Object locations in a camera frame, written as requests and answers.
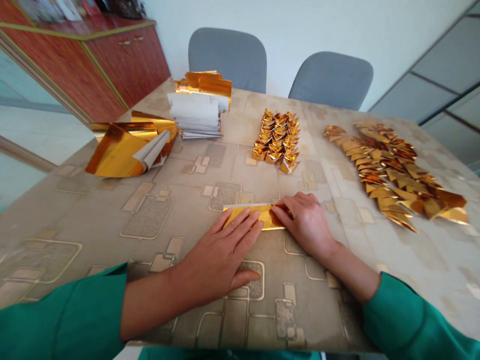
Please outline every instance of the green sleeve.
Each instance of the green sleeve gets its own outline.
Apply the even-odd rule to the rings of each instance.
[[[480,342],[456,330],[434,306],[384,272],[363,314],[366,334],[390,360],[480,359]]]
[[[113,359],[126,282],[125,263],[0,310],[0,359]]]

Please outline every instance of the gray chair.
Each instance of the gray chair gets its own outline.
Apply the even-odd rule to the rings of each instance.
[[[188,44],[190,71],[217,70],[234,88],[264,93],[267,53],[255,36],[240,31],[201,27]]]
[[[358,110],[373,77],[374,69],[368,61],[336,52],[317,52],[301,65],[288,97]]]

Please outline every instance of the table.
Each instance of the table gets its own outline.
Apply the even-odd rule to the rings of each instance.
[[[167,117],[172,89],[168,80],[134,109]],[[293,174],[251,159],[265,108],[299,116],[301,164]],[[84,173],[96,147],[89,143],[11,205],[0,216],[0,308],[34,302],[123,262],[129,262],[129,280],[162,271],[182,260],[223,205],[270,203],[304,191],[321,201],[338,241],[410,284],[460,331],[480,339],[480,180],[440,144],[413,122],[237,89],[231,112],[221,119],[222,138],[177,140],[163,167],[139,177],[100,180]],[[353,164],[322,136],[327,125],[353,132],[352,123],[363,120],[391,126],[412,143],[417,164],[469,201],[472,226],[416,216],[415,234],[383,216]],[[288,232],[263,231],[242,266],[261,280],[179,316],[142,341],[376,351],[362,332],[352,295]]]

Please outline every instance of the gold foil paper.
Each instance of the gold foil paper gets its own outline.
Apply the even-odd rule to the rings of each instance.
[[[359,137],[348,136],[340,126],[329,125],[323,136],[335,142],[357,166],[360,181],[378,208],[393,222],[416,232],[408,217],[411,211],[429,220],[436,217],[468,224],[467,201],[461,195],[445,191],[435,177],[415,163],[414,147],[397,137],[395,130],[374,121],[354,124]],[[387,187],[388,177],[397,187]]]
[[[175,122],[138,111],[132,112],[131,122],[92,123],[90,128],[98,146],[85,171],[103,178],[128,178],[147,172],[148,166],[134,156],[167,131],[168,139],[151,163],[160,164],[169,155],[178,133]]]
[[[280,170],[291,174],[299,165],[296,144],[299,141],[300,123],[295,114],[263,112],[258,139],[252,151],[252,159],[279,164]]]
[[[244,209],[250,208],[250,214],[254,211],[260,211],[260,216],[258,217],[258,221],[263,221],[263,228],[262,231],[266,230],[279,230],[285,229],[285,226],[279,220],[279,218],[275,215],[272,211],[272,207],[278,206],[281,207],[285,212],[288,212],[288,209],[284,205],[275,205],[275,204],[265,204],[265,205],[255,205],[255,206],[231,206],[233,208],[233,212],[231,213],[230,217],[226,221],[223,227],[226,227],[228,224],[232,222],[233,219],[237,217]],[[223,211],[230,209],[227,205],[223,208]]]
[[[216,71],[189,71],[185,79],[175,81],[176,93],[201,93],[228,98],[228,110],[232,103],[232,82],[224,80]]]

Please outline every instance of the left hand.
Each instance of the left hand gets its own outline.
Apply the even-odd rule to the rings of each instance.
[[[250,211],[244,209],[224,228],[232,214],[231,208],[226,210],[186,257],[170,268],[183,292],[179,298],[189,301],[187,307],[208,304],[261,278],[253,270],[238,271],[264,226],[258,221],[260,212]]]

